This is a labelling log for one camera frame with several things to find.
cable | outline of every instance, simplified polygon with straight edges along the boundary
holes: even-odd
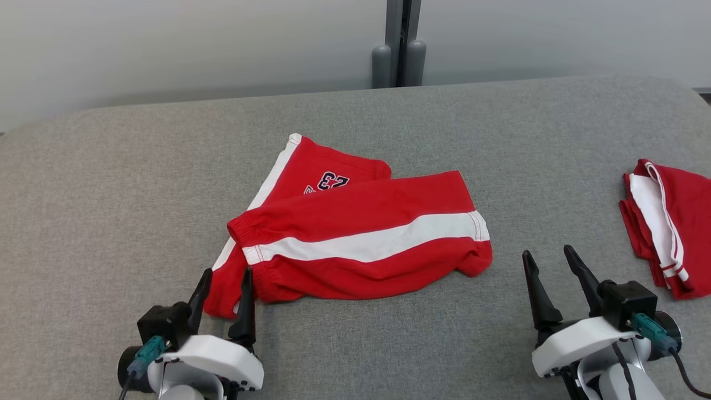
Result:
[[[236,400],[239,393],[240,385],[235,381],[230,382],[230,392],[227,395],[227,400]]]
[[[617,345],[617,342],[612,344],[612,349],[615,351],[617,360],[620,362],[622,370],[624,371],[624,378],[627,381],[627,386],[629,387],[629,398],[630,400],[637,400],[637,393],[634,391],[634,382],[632,381],[632,374],[629,372],[627,360],[624,359],[624,355],[622,355],[622,351],[620,350],[620,346]]]
[[[126,398],[126,393],[129,391],[129,386],[131,386],[131,381],[133,381],[133,378],[136,376],[136,372],[133,371],[129,374],[129,377],[126,378],[126,383],[124,383],[123,389],[121,389],[121,394],[119,395],[119,400],[124,400]]]
[[[691,390],[692,393],[699,397],[703,397],[704,399],[711,399],[711,393],[706,393],[705,391],[700,391],[699,389],[696,389],[694,385],[691,384],[691,381],[689,380],[689,376],[686,374],[686,368],[684,367],[684,363],[681,362],[681,357],[679,357],[679,353],[676,352],[675,347],[669,347],[669,352],[671,353],[671,356],[674,357],[674,361],[676,361],[676,365],[679,367],[679,372],[681,373],[681,379],[684,379],[684,383],[686,384],[686,387]]]
[[[128,372],[134,372],[141,379],[148,371],[148,366],[166,351],[166,341],[160,336],[153,336],[138,350],[134,360],[129,364]]]

gray upholstered surface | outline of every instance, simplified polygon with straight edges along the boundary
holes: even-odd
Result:
[[[384,159],[397,177],[461,170],[495,260],[396,298],[258,305],[267,375],[245,399],[565,399],[530,363],[521,252],[564,316],[584,317],[566,243],[599,278],[652,287],[619,215],[622,174],[649,157],[711,176],[711,110],[652,78],[144,105],[25,125],[0,138],[0,398],[114,399],[135,321],[190,295],[292,132]],[[701,384],[711,298],[654,291]],[[207,318],[202,332],[226,327]],[[692,398],[673,361],[648,372],[668,399]]]

white wall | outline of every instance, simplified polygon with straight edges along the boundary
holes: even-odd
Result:
[[[422,0],[423,85],[642,74],[711,87],[708,0]]]
[[[2,0],[0,132],[59,112],[370,87],[385,0]]]

white trim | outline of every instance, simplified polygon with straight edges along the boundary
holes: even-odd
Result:
[[[272,193],[274,186],[277,184],[279,177],[282,175],[284,168],[286,168],[287,163],[289,163],[289,159],[292,158],[292,155],[294,151],[296,151],[296,147],[299,146],[299,143],[301,143],[301,135],[299,135],[298,133],[292,133],[291,135],[289,135],[287,148],[285,148],[281,153],[279,153],[279,156],[277,157],[277,162],[274,163],[272,170],[269,172],[269,175],[262,184],[262,187],[260,187],[260,190],[257,192],[255,199],[252,200],[250,206],[247,207],[247,210],[256,209],[257,207],[261,206],[264,203],[264,200],[267,199],[269,194]]]
[[[642,217],[644,217],[644,221],[652,233],[654,250],[660,261],[659,267],[664,270],[665,276],[676,275],[672,268],[666,269],[674,264],[674,260],[671,258],[673,238],[664,216],[659,184],[650,177],[630,174],[629,191],[632,193],[632,199],[639,207],[639,211],[642,212]]]
[[[252,200],[252,203],[250,203],[250,206],[247,207],[248,211],[261,206],[264,203],[264,200],[267,199],[269,194],[272,193],[272,190],[277,184],[279,177],[282,175],[284,168],[287,167],[289,160],[292,158],[292,155],[294,154],[296,148],[299,146],[300,143],[300,134],[292,133],[291,135],[289,135],[289,141],[287,142],[286,148],[284,148],[284,150],[279,153],[279,156],[277,157],[277,162],[274,163],[272,170],[269,172],[269,175],[267,175],[267,178],[264,180],[264,183],[262,183],[262,186],[257,192],[257,195]],[[222,253],[220,253],[218,259],[213,265],[213,271],[218,270],[220,269],[220,267],[225,265],[225,262],[227,262],[228,257],[232,253],[232,249],[235,248],[235,244],[236,243],[234,239],[229,238],[227,240],[227,243],[225,243],[225,247],[223,247]]]
[[[337,257],[370,263],[434,239],[466,237],[474,241],[489,240],[486,222],[478,211],[460,214],[428,214],[395,228],[319,242],[303,242],[292,237],[283,238],[273,243],[244,247],[242,252],[250,265],[272,260],[277,255],[302,261]]]
[[[671,216],[669,215],[669,211],[667,209],[666,195],[664,193],[664,183],[662,181],[662,177],[659,174],[657,168],[651,162],[646,162],[644,164],[644,167],[647,168],[647,173],[649,173],[649,177],[659,184],[659,189],[661,190],[661,200],[664,210],[664,216],[667,222],[667,226],[671,230],[672,235],[670,256],[674,263],[673,270],[678,274],[679,278],[682,281],[686,281],[689,278],[689,274],[686,273],[685,270],[683,270],[684,245],[683,243],[681,243],[679,232],[676,230],[674,221],[672,221]]]

red shorts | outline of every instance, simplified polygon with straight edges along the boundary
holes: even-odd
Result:
[[[250,210],[228,224],[233,242],[216,263],[208,314],[235,316],[247,264],[257,296],[277,302],[399,295],[454,269],[477,275],[491,263],[486,223],[458,172],[389,180],[383,162],[298,138],[295,144],[292,135],[290,158],[277,160]],[[265,186],[273,186],[267,195]]]

